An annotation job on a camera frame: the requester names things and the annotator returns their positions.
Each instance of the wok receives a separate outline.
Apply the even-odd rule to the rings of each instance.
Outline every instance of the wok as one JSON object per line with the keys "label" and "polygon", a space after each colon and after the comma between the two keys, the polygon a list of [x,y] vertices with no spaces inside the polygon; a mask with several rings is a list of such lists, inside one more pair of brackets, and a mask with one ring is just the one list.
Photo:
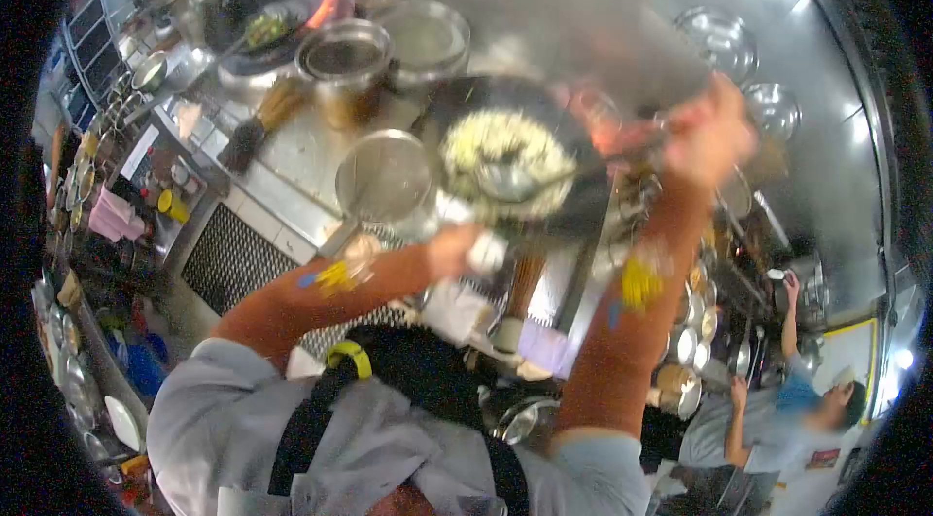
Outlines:
{"label": "wok", "polygon": [[[444,138],[471,113],[493,109],[519,112],[536,120],[577,164],[599,159],[586,129],[567,109],[558,106],[543,86],[515,77],[458,77],[437,85],[425,112],[412,125],[413,134],[425,144],[432,171],[443,189],[447,189],[448,177],[438,149]],[[605,172],[581,174],[574,179],[564,204],[549,216],[540,219],[504,217],[496,223],[496,229],[505,236],[579,238],[598,235],[608,200],[609,183]]]}

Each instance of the brush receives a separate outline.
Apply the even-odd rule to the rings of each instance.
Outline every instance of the brush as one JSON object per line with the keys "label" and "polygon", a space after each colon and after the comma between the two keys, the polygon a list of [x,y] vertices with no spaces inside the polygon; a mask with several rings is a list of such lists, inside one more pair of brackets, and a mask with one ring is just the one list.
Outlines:
{"label": "brush", "polygon": [[249,120],[237,125],[233,137],[217,159],[227,170],[245,172],[262,142],[294,117],[307,101],[308,92],[301,79],[276,79],[262,98],[259,110]]}

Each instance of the yellow container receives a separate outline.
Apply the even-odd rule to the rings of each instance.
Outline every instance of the yellow container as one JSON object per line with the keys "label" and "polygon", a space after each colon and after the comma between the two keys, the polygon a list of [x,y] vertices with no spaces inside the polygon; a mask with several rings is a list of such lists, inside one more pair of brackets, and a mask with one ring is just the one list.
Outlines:
{"label": "yellow container", "polygon": [[171,190],[163,190],[162,194],[158,196],[158,211],[167,214],[182,224],[185,224],[191,218],[188,205],[178,196],[172,194]]}

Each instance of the blue patch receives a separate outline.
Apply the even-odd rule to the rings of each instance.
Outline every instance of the blue patch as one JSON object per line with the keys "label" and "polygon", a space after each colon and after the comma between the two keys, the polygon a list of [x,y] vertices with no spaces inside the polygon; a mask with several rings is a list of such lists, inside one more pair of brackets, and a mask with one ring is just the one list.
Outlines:
{"label": "blue patch", "polygon": [[302,275],[298,277],[297,286],[301,289],[308,289],[316,280],[317,274]]}
{"label": "blue patch", "polygon": [[622,305],[619,300],[613,300],[609,304],[609,329],[616,329],[620,317],[622,317]]}

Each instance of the gray shirt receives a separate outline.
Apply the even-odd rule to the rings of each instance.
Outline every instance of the gray shirt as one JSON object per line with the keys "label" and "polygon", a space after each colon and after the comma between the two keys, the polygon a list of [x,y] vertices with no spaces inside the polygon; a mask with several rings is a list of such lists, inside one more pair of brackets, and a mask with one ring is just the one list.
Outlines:
{"label": "gray shirt", "polygon": [[[788,369],[812,379],[800,355],[787,360]],[[743,416],[742,442],[751,449],[746,473],[780,471],[808,448],[811,436],[799,416],[778,413],[779,388],[748,393]],[[728,396],[711,394],[687,428],[680,446],[680,463],[689,467],[726,465],[726,433],[731,424],[732,401]]]}
{"label": "gray shirt", "polygon": [[[405,480],[438,514],[496,513],[500,500],[480,434],[439,421],[377,379],[331,406],[308,472],[290,498],[266,495],[289,417],[313,381],[282,379],[269,361],[227,340],[199,344],[158,391],[147,428],[159,488],[177,514],[363,514]],[[624,434],[562,445],[544,458],[516,448],[531,513],[644,514],[650,490],[641,444]]]}

